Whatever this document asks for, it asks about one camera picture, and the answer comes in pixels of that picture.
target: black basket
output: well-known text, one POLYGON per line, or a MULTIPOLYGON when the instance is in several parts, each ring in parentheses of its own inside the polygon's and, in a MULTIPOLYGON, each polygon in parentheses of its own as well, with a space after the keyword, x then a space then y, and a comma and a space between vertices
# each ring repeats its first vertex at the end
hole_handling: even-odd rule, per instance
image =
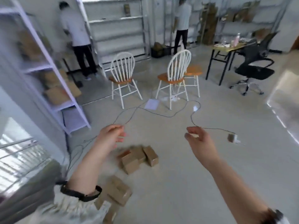
POLYGON ((154 50, 153 48, 151 48, 151 56, 153 58, 161 58, 164 56, 164 52, 163 52, 163 50, 157 51, 157 50, 154 50))
POLYGON ((170 46, 166 46, 165 48, 163 48, 163 54, 164 54, 164 56, 171 55, 171 47, 170 46))

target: black pants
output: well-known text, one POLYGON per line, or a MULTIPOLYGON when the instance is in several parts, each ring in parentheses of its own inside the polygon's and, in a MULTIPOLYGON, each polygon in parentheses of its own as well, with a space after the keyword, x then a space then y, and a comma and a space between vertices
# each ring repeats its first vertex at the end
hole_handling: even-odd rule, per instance
POLYGON ((95 61, 93 60, 92 56, 92 46, 91 45, 85 45, 85 46, 74 46, 74 53, 77 57, 77 61, 79 63, 79 66, 81 68, 82 74, 87 77, 90 73, 96 73, 97 67, 95 65, 95 61), (84 55, 86 57, 86 60, 89 64, 90 71, 87 70, 85 62, 84 62, 84 55))
POLYGON ((174 53, 176 54, 178 51, 178 43, 180 42, 181 36, 183 37, 183 44, 186 49, 187 46, 187 37, 188 37, 188 29, 187 30, 177 30, 176 31, 176 39, 174 41, 174 53))

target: wooden chair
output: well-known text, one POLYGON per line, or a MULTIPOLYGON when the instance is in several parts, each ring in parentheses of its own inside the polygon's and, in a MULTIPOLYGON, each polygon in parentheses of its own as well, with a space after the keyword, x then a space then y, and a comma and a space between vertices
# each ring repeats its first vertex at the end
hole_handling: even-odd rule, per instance
POLYGON ((186 49, 181 50, 177 52, 177 54, 175 54, 170 60, 167 67, 167 73, 158 75, 158 79, 160 79, 160 83, 156 94, 156 99, 158 98, 158 94, 160 90, 169 87, 169 98, 170 98, 169 109, 170 110, 171 110, 172 86, 174 84, 179 83, 178 92, 175 96, 178 96, 179 94, 182 93, 186 93, 187 101, 189 100, 187 90, 186 90, 185 80, 184 80, 184 73, 186 72, 190 61, 191 61, 191 52, 186 49), (162 81, 168 83, 169 85, 161 88, 162 81), (181 83, 183 83, 185 91, 179 93, 181 83))
POLYGON ((199 94, 199 83, 198 83, 198 76, 202 74, 202 68, 195 64, 187 67, 187 71, 185 72, 185 79, 194 79, 194 85, 186 85, 186 86, 197 86, 198 97, 199 94))
POLYGON ((111 69, 112 76, 109 77, 109 80, 111 81, 111 85, 112 85, 112 100, 114 99, 114 93, 118 94, 115 90, 119 90, 118 95, 121 97, 121 105, 123 109, 124 109, 123 97, 129 94, 138 92, 140 99, 142 100, 137 85, 134 79, 132 79, 134 67, 135 67, 135 59, 134 56, 129 52, 118 53, 114 57, 113 61, 111 62, 110 69, 111 69), (118 85, 118 88, 114 89, 114 83, 118 85), (129 93, 122 95, 121 88, 126 86, 129 88, 129 93))

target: gray floor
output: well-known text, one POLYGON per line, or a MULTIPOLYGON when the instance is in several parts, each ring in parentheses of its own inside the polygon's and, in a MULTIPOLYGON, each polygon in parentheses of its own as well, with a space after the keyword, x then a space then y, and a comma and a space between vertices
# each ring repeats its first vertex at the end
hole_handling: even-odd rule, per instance
MULTIPOLYGON (((273 69, 276 73, 260 82, 264 95, 249 91, 243 97, 245 89, 229 89, 241 77, 233 71, 226 73, 222 86, 218 86, 223 64, 213 62, 210 77, 204 80, 211 55, 211 48, 201 46, 191 49, 191 64, 200 64, 204 74, 199 79, 200 95, 189 87, 189 102, 185 95, 173 102, 173 109, 168 109, 168 102, 161 101, 155 113, 172 116, 185 105, 186 107, 172 118, 154 115, 135 108, 155 94, 159 81, 157 75, 166 72, 170 57, 139 62, 133 74, 143 96, 138 94, 124 98, 125 109, 122 113, 119 97, 111 97, 84 105, 84 111, 92 129, 80 129, 73 132, 70 145, 74 167, 91 144, 90 138, 96 136, 101 128, 113 122, 126 124, 128 137, 121 147, 130 145, 151 145, 159 155, 159 164, 153 168, 142 164, 140 169, 126 175, 118 168, 115 159, 121 150, 117 148, 107 159, 99 176, 99 184, 105 183, 108 176, 116 174, 133 191, 133 195, 115 218, 115 223, 234 223, 233 217, 225 205, 213 179, 192 154, 184 133, 187 126, 192 126, 190 115, 194 106, 201 108, 193 114, 196 125, 207 128, 222 128, 233 131, 244 145, 227 141, 228 133, 222 130, 207 130, 214 139, 222 155, 244 181, 252 187, 272 208, 286 214, 290 222, 298 223, 299 214, 299 150, 295 140, 283 127, 272 109, 266 105, 282 72, 288 55, 271 55, 275 60, 273 69)), ((237 56, 234 65, 242 63, 243 57, 237 56)), ((109 82, 93 78, 83 82, 81 104, 111 94, 109 82)))

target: orange chair seat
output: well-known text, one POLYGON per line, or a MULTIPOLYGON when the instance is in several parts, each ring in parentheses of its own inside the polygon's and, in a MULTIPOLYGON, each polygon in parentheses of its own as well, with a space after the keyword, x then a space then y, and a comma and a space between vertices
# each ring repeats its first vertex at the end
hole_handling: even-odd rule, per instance
POLYGON ((162 81, 164 81, 164 82, 167 82, 167 83, 169 83, 169 84, 180 83, 180 82, 182 82, 182 81, 184 80, 184 78, 182 78, 182 79, 179 79, 179 80, 177 80, 177 81, 168 81, 167 73, 163 73, 163 74, 158 75, 158 79, 160 79, 160 80, 162 80, 162 81))
POLYGON ((117 82, 117 81, 114 79, 113 76, 110 76, 110 77, 109 77, 109 80, 112 81, 112 82, 114 82, 114 83, 116 83, 116 84, 127 84, 127 83, 129 83, 129 82, 132 81, 132 78, 129 78, 128 80, 125 80, 125 81, 122 81, 122 82, 117 82))
POLYGON ((199 65, 191 65, 191 66, 187 67, 185 76, 195 76, 195 75, 201 75, 201 74, 202 74, 202 68, 199 65))

